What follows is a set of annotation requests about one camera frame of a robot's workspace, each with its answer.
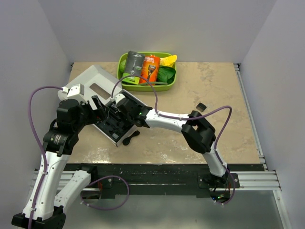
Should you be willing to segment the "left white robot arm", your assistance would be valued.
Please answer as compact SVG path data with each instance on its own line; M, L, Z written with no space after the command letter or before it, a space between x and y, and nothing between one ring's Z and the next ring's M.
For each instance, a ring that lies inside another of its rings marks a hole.
M66 99L59 103L57 117L43 137L41 166L32 195L21 213L12 218L12 225L24 229L61 229L68 206L64 201L55 203L62 172L80 131L105 117L105 105L98 96L91 101Z

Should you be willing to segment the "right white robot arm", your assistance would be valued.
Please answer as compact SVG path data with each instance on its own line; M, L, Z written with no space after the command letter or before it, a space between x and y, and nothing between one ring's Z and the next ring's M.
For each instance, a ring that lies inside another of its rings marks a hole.
M203 155L207 162L210 172L208 180L217 187L224 187L229 182L227 163L217 150L215 128L199 112L160 112L123 94L117 94L114 101L120 114L137 127L163 128L182 134L188 146Z

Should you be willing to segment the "white clipper kit box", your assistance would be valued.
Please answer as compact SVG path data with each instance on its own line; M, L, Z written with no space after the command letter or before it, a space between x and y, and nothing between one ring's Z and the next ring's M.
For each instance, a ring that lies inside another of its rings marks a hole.
M102 134L104 134L116 146L119 146L124 139L129 137L137 128L136 125L126 125L119 116L116 115L115 103L111 101L116 94L122 93L133 99L138 99L131 93L122 88L118 79L114 78L109 72L99 65L92 65L83 73L71 80L64 87L71 88L75 84L84 85L83 101L91 101L93 95L97 95L100 101L105 105L105 117L94 125ZM58 92L60 101L63 98L62 90Z

